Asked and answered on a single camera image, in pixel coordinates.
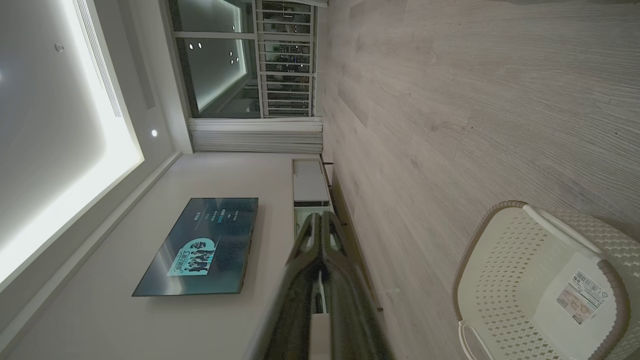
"television screen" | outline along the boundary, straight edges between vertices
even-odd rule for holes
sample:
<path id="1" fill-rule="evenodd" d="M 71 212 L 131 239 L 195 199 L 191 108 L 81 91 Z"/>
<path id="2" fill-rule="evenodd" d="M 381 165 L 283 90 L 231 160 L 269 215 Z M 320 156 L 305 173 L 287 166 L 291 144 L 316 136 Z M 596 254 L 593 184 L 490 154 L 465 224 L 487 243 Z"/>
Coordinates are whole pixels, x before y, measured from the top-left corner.
<path id="1" fill-rule="evenodd" d="M 132 296 L 239 293 L 257 210 L 257 198 L 191 199 Z"/>

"product sticker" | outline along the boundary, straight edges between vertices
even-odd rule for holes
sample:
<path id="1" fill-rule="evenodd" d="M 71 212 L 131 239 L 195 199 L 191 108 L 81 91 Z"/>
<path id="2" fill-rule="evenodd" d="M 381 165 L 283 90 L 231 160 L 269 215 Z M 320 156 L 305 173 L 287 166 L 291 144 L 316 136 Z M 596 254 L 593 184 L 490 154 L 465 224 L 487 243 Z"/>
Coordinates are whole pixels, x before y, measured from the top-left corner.
<path id="1" fill-rule="evenodd" d="M 597 282 L 578 270 L 558 295 L 556 302 L 580 325 L 583 325 L 609 298 Z"/>

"floor plank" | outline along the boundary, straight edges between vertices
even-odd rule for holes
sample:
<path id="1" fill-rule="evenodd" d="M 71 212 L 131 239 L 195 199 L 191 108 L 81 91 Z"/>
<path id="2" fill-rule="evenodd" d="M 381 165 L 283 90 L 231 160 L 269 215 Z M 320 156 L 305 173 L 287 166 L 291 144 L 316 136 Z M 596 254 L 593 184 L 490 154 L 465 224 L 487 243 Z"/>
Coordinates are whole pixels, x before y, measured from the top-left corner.
<path id="1" fill-rule="evenodd" d="M 328 24 L 323 156 L 398 359 L 464 358 L 452 280 L 502 200 L 640 239 L 640 5 L 341 0 Z"/>

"basket handle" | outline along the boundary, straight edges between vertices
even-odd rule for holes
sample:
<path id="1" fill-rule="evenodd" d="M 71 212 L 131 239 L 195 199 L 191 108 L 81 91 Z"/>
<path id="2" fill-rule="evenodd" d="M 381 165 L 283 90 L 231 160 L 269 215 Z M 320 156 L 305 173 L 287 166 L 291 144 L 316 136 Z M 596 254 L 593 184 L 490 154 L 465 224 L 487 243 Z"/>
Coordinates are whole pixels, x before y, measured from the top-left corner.
<path id="1" fill-rule="evenodd" d="M 600 248 L 554 215 L 551 215 L 544 210 L 538 210 L 531 205 L 525 205 L 522 209 L 526 211 L 533 220 L 542 225 L 548 232 L 552 233 L 562 242 L 573 247 L 577 252 L 580 252 L 593 262 L 598 263 L 600 260 L 604 259 Z"/>
<path id="2" fill-rule="evenodd" d="M 476 336 L 476 338 L 480 342 L 480 345 L 482 345 L 482 348 L 484 349 L 486 354 L 489 356 L 489 359 L 494 360 L 493 359 L 493 355 L 491 355 L 491 352 L 489 351 L 489 349 L 484 344 L 484 341 L 482 341 L 482 338 L 480 338 L 480 335 L 478 335 L 478 332 L 476 331 L 476 329 L 473 326 L 471 326 L 470 323 L 468 323 L 468 322 L 466 322 L 464 320 L 460 320 L 460 321 L 458 321 L 458 337 L 460 338 L 460 345 L 462 345 L 462 351 L 465 352 L 465 355 L 467 356 L 467 358 L 469 360 L 477 360 L 476 357 L 473 354 L 471 354 L 471 349 L 469 349 L 469 344 L 467 343 L 467 336 L 465 335 L 465 328 L 466 327 L 471 329 L 471 332 L 474 333 L 474 335 Z"/>

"barcode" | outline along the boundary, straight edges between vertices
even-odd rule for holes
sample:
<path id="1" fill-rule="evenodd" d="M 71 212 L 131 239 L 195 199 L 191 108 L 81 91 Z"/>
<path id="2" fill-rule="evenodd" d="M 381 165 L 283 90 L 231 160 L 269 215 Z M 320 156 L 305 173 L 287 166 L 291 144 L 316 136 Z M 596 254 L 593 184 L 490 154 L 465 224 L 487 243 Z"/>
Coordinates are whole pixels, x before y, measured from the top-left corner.
<path id="1" fill-rule="evenodd" d="M 586 275 L 584 275 L 581 271 L 578 271 L 578 275 L 576 275 L 578 279 L 582 281 L 585 287 L 588 287 L 591 291 L 596 291 L 600 287 L 598 284 L 589 279 Z"/>

